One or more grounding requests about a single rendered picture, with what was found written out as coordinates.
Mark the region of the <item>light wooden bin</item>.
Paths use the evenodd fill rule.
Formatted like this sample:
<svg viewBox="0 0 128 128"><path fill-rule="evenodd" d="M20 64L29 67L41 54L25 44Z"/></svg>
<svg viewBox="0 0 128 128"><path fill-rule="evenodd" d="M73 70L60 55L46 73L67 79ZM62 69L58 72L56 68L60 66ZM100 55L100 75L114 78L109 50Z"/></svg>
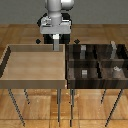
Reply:
<svg viewBox="0 0 128 128"><path fill-rule="evenodd" d="M10 44L0 58L0 89L64 89L65 46Z"/></svg>

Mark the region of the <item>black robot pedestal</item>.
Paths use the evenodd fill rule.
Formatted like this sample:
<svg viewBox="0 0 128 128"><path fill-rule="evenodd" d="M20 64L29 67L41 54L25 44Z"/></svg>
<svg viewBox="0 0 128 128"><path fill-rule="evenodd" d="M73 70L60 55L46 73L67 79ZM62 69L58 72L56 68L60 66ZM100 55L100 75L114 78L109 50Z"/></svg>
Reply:
<svg viewBox="0 0 128 128"><path fill-rule="evenodd" d="M63 13L62 17L64 20L70 20L70 15L68 13ZM41 26L41 18L38 19L37 25ZM53 43L52 34L44 34L43 38L44 38L45 44ZM70 35L69 34L60 34L59 42L60 42L60 44L68 44L70 42Z"/></svg>

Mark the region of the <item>small pale lump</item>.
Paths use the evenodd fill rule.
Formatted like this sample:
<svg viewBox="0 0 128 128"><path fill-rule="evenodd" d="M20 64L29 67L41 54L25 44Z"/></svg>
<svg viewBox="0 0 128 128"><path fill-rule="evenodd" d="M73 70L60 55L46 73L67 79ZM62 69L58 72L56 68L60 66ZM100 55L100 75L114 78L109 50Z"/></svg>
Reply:
<svg viewBox="0 0 128 128"><path fill-rule="evenodd" d="M115 66L115 67L114 67L114 71L118 71L118 72L119 72L119 71L121 71L121 68Z"/></svg>

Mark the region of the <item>grey metal table leg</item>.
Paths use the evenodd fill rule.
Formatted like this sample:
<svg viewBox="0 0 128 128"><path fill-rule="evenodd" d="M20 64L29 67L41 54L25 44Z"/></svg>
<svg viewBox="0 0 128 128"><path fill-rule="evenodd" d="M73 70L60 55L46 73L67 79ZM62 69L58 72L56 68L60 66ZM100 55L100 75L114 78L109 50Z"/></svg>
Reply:
<svg viewBox="0 0 128 128"><path fill-rule="evenodd" d="M22 122L22 125L25 127L24 119L23 119L23 117L22 117L22 115L21 115L21 112L20 112L20 110L19 110L19 107L18 107L18 105L17 105L17 102L16 102L16 100L15 100L15 97L14 97L14 95L13 95L12 90L11 90L11 89L8 89L8 93L9 93L11 99L12 99L13 105L15 106L15 109L16 109L16 112L17 112L17 114L18 114L18 116L19 116L19 119L20 119L20 121Z"/></svg>
<svg viewBox="0 0 128 128"><path fill-rule="evenodd" d="M101 104L104 101L104 97L105 97L106 92L107 92L107 89L104 89L104 92L103 92L102 97L101 97Z"/></svg>
<svg viewBox="0 0 128 128"><path fill-rule="evenodd" d="M70 103L71 103L71 119L70 119L70 127L72 127L73 107L74 107L74 89L70 89Z"/></svg>
<svg viewBox="0 0 128 128"><path fill-rule="evenodd" d="M25 94L25 97L26 97L27 103L28 103L28 104L30 104L30 100L29 100L29 98L28 98L27 89L24 89L24 94Z"/></svg>
<svg viewBox="0 0 128 128"><path fill-rule="evenodd" d="M58 123L59 123L59 126L60 126L60 103L61 103L61 89L57 89Z"/></svg>
<svg viewBox="0 0 128 128"><path fill-rule="evenodd" d="M117 99L115 100L115 103L113 104L113 107L112 107L112 109L111 109L111 111L109 113L109 116L108 116L107 120L106 120L105 127L108 126L108 124L109 124L109 122L111 120L111 117L112 117L112 115L113 115L113 113L114 113L114 111L115 111L115 109L117 107L117 104L118 104L118 102L119 102L119 100L121 98L122 93L123 93L123 89L120 89L119 94L117 96Z"/></svg>

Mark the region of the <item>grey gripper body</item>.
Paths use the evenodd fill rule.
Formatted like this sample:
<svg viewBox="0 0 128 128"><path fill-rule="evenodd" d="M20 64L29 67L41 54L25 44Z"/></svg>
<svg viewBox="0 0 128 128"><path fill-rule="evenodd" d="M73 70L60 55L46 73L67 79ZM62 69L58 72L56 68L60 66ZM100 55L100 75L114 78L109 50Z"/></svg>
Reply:
<svg viewBox="0 0 128 128"><path fill-rule="evenodd" d="M40 26L40 33L41 34L70 34L71 22L64 20L60 25L57 25L57 26L42 23Z"/></svg>

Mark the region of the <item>dark wooden compartment bin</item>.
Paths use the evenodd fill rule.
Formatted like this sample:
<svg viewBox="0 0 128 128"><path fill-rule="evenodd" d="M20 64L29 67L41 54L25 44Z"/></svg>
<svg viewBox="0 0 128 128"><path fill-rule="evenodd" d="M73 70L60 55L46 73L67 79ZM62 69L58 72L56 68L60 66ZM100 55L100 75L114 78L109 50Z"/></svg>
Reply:
<svg viewBox="0 0 128 128"><path fill-rule="evenodd" d="M80 59L81 45L86 45L85 59ZM69 89L128 89L128 50L116 45L111 59L111 44L69 44L66 46L66 79ZM82 70L87 77L82 78Z"/></svg>

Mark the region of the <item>faint grey upright carton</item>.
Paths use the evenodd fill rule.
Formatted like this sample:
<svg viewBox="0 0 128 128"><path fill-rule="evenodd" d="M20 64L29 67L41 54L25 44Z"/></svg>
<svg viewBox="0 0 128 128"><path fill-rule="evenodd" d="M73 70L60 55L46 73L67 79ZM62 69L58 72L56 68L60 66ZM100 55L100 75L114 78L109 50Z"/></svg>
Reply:
<svg viewBox="0 0 128 128"><path fill-rule="evenodd" d="M85 59L86 45L81 45L80 59Z"/></svg>

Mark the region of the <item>grey milk carton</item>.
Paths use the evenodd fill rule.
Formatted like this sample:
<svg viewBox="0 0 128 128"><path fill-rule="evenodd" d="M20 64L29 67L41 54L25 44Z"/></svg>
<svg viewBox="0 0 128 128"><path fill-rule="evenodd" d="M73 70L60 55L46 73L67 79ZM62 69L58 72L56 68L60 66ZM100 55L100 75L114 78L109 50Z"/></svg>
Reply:
<svg viewBox="0 0 128 128"><path fill-rule="evenodd" d="M54 41L54 43L53 43L53 50L54 51L59 51L59 34L55 34L55 35L53 35L53 41Z"/></svg>

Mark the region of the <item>small grey block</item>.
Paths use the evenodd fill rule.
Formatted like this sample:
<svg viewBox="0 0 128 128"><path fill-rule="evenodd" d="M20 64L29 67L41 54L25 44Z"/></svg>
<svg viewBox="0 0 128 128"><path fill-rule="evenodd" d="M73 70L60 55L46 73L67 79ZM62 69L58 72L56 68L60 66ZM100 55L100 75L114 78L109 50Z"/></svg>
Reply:
<svg viewBox="0 0 128 128"><path fill-rule="evenodd" d="M82 70L82 78L86 78L87 74L87 70Z"/></svg>

